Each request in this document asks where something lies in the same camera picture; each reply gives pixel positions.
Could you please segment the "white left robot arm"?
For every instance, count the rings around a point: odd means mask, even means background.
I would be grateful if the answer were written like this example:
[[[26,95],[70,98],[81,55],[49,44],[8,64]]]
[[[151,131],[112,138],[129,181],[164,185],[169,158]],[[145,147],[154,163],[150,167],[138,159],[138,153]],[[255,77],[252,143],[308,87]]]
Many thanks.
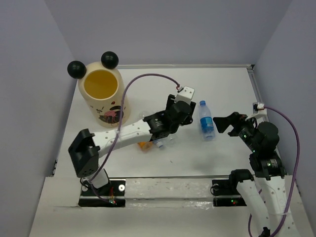
[[[86,178],[98,195],[106,194],[110,180],[99,159],[108,159],[112,151],[129,145],[166,138],[176,133],[179,126],[191,124],[196,106],[193,96],[193,89],[185,87],[177,95],[169,95],[164,111],[131,125],[96,133],[81,130],[68,148],[76,176]]]

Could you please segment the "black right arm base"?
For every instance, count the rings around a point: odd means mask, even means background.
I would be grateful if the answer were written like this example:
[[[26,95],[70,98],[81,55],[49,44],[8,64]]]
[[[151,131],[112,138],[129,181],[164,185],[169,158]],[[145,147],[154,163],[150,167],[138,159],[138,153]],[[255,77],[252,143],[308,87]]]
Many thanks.
[[[254,181],[253,175],[248,169],[236,169],[231,171],[227,179],[214,179],[210,188],[214,196],[215,207],[246,206],[241,194],[237,191],[237,184],[245,180]]]

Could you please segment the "blue-cap water bottle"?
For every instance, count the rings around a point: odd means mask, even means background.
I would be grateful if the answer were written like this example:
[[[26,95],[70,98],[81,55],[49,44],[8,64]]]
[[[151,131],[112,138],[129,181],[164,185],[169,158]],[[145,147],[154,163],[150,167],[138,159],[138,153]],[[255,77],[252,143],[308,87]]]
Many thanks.
[[[211,141],[215,138],[214,124],[211,116],[210,109],[208,108],[206,102],[201,100],[199,102],[199,121],[201,132],[204,140]]]

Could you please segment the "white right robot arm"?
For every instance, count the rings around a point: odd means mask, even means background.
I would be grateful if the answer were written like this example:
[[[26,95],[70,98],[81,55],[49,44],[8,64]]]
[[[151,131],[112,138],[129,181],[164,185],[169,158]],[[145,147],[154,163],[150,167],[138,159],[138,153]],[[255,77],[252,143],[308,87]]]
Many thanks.
[[[289,204],[292,190],[285,189],[285,168],[276,152],[278,128],[268,122],[257,123],[255,115],[234,112],[227,117],[214,117],[219,133],[229,126],[231,137],[239,137],[251,150],[251,171],[231,171],[227,187],[240,194],[247,205],[251,220],[261,237],[298,237],[300,235]]]

